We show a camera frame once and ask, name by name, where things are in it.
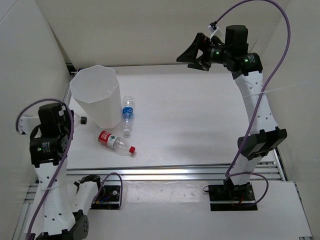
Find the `white panel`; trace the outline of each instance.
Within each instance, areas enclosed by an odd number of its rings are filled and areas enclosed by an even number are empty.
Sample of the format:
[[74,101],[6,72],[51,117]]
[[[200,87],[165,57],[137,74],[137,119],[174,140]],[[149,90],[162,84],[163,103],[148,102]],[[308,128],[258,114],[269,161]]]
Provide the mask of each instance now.
[[18,0],[0,22],[2,240],[12,239],[29,183],[35,179],[29,137],[16,133],[16,116],[35,100],[62,99],[69,78],[57,43],[38,6],[34,0]]
[[[198,32],[239,0],[37,0],[75,67],[174,64]],[[277,0],[286,7],[289,0]],[[260,53],[280,19],[266,2],[233,10],[220,27],[246,25]]]
[[[88,212],[86,240],[298,240],[311,236],[292,182],[271,181],[258,211],[229,212],[210,211],[209,195],[202,190],[207,182],[124,184],[121,210]],[[261,196],[266,184],[252,184],[255,196]],[[39,200],[37,191],[34,203]],[[37,217],[35,233],[41,231],[42,223]]]
[[[186,65],[115,67],[121,96],[135,99],[134,157],[119,156],[98,142],[102,131],[90,118],[75,129],[68,169],[229,164],[248,117],[230,73],[214,74]],[[87,116],[72,100],[70,107]],[[121,124],[110,130],[122,137]],[[264,158],[273,162],[273,153]]]
[[17,0],[0,0],[0,22]]
[[[286,12],[291,24],[291,45],[282,67],[271,80],[269,89],[296,83],[307,84],[269,94],[272,112],[288,132],[279,150],[290,180],[296,181],[311,231],[320,239],[320,1],[292,0]],[[287,38],[281,21],[265,50],[262,60],[267,63],[265,75],[283,53]]]

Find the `white tabletop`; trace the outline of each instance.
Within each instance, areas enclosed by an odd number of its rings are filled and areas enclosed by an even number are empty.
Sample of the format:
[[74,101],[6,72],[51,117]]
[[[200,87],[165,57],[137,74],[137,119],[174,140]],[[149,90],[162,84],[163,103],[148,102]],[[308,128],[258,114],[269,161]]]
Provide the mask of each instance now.
[[[73,185],[77,178],[68,177]],[[203,192],[207,184],[205,181],[125,181],[120,210],[89,210],[86,239],[298,240],[311,237],[293,182],[270,181],[269,191],[258,203],[257,211],[210,211],[209,195]],[[252,186],[259,198],[266,184],[254,181]],[[38,188],[30,216],[40,201],[40,193]],[[43,226],[42,216],[41,209],[32,228],[36,235]]]
[[[98,142],[102,131],[90,118],[75,129],[69,169],[229,164],[248,117],[230,73],[202,72],[186,65],[116,67],[121,96],[135,100],[134,156],[119,156]],[[88,116],[71,99],[70,108]],[[122,137],[120,125],[109,130]],[[263,159],[273,162],[270,152]]]

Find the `plastic bottle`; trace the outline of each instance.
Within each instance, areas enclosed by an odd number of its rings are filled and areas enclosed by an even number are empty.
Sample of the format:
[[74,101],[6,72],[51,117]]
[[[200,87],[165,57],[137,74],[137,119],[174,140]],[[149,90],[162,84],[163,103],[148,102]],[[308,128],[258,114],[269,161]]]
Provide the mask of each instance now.
[[102,131],[100,133],[98,141],[110,148],[113,148],[119,155],[128,156],[136,151],[136,148],[134,146],[131,146],[122,137],[117,137],[107,131]]
[[123,135],[124,137],[129,137],[132,129],[132,121],[134,116],[134,103],[135,100],[132,96],[125,96],[123,98]]
[[73,113],[73,120],[74,120],[74,127],[76,127],[76,126],[78,126],[80,124],[81,125],[87,124],[87,117],[79,116],[75,112]]

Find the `red bottle cap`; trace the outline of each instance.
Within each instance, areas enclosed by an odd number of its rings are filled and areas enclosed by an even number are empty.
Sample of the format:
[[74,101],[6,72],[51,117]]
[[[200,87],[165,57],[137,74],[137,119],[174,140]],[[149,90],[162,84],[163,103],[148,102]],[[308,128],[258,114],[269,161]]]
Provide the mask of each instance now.
[[129,152],[133,154],[135,152],[135,150],[136,150],[136,148],[134,146],[132,146],[132,147],[130,147]]

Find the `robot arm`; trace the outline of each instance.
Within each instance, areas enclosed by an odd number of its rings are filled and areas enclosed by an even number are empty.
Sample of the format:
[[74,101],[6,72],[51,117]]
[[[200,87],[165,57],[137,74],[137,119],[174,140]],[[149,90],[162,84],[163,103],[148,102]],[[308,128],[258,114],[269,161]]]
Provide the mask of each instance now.
[[[210,25],[217,31],[214,23]],[[231,73],[240,89],[249,121],[252,119],[259,94],[263,87],[262,64],[257,53],[248,53],[248,29],[244,25],[232,25],[226,28],[225,42],[217,36],[210,38],[198,33],[192,45],[177,58],[177,62],[189,63],[188,68],[209,71],[212,63],[223,64]],[[203,54],[197,58],[198,51]],[[273,118],[266,95],[263,95],[257,115],[231,174],[252,173],[269,151],[277,147],[287,137],[285,129],[279,129]],[[244,137],[238,139],[238,147]],[[227,177],[225,186],[230,197],[243,191],[249,185],[250,175],[242,174]]]
[[[85,116],[77,115],[73,110],[71,110],[72,115],[74,116],[74,123],[76,125],[87,124],[87,118]],[[20,135],[30,135],[32,131],[41,124],[39,116],[31,116],[24,114],[20,117],[18,122],[18,134]]]
[[[100,178],[89,175],[68,187],[66,159],[52,187],[48,188],[65,153],[73,119],[70,120],[61,103],[41,106],[38,115],[20,120],[21,131],[30,135],[31,163],[39,179],[41,195],[49,189],[42,214],[38,215],[43,221],[42,233],[36,239],[85,239],[89,230],[87,213],[101,186]],[[31,132],[30,125],[35,125]]]

